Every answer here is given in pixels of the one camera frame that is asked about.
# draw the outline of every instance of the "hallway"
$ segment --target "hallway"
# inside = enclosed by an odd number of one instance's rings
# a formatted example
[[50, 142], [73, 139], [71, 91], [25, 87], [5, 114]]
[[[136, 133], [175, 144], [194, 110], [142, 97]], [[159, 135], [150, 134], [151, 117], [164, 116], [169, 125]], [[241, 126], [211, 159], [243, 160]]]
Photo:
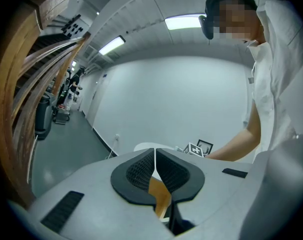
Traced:
[[73, 111], [66, 125], [52, 122], [47, 138], [37, 142], [32, 162], [32, 192], [38, 198], [79, 168], [108, 155], [84, 115]]

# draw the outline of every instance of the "person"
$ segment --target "person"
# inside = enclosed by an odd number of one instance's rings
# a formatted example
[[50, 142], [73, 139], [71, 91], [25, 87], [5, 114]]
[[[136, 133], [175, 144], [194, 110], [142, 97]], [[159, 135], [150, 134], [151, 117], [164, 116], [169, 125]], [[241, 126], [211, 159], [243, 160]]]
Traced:
[[85, 69], [81, 67], [71, 78], [69, 82], [69, 88], [68, 88], [68, 94], [67, 94], [67, 99], [66, 99], [66, 110], [69, 111], [71, 110], [71, 106], [73, 104], [74, 100], [74, 95], [76, 93], [77, 88], [79, 90], [82, 89], [78, 84], [80, 82], [81, 75], [85, 73]]
[[212, 39], [219, 29], [248, 42], [255, 60], [252, 105], [247, 127], [207, 158], [236, 161], [256, 148], [254, 159], [296, 136], [280, 95], [303, 67], [303, 21], [287, 0], [207, 0], [199, 21]]

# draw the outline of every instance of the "fluorescent ceiling light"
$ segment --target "fluorescent ceiling light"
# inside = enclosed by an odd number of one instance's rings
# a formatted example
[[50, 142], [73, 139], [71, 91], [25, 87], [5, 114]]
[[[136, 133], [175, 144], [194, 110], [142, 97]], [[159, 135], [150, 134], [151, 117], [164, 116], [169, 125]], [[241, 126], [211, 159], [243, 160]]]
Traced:
[[125, 39], [120, 35], [116, 37], [113, 41], [110, 43], [106, 44], [103, 48], [99, 50], [99, 53], [102, 55], [108, 54], [110, 51], [116, 49], [117, 47], [123, 45], [125, 43]]
[[165, 19], [165, 23], [169, 30], [179, 30], [179, 29], [188, 29], [188, 28], [201, 28], [200, 21], [198, 17], [200, 15], [207, 16], [204, 14], [187, 14], [181, 16], [175, 16]]

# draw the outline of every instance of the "gray floor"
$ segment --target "gray floor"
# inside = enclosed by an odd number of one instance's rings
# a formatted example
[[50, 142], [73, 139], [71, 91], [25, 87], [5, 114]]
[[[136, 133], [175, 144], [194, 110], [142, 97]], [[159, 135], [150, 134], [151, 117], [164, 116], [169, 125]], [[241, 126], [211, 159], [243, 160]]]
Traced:
[[34, 195], [41, 196], [79, 168], [108, 155], [85, 117], [73, 111], [66, 125], [52, 123], [47, 138], [37, 142], [31, 175]]

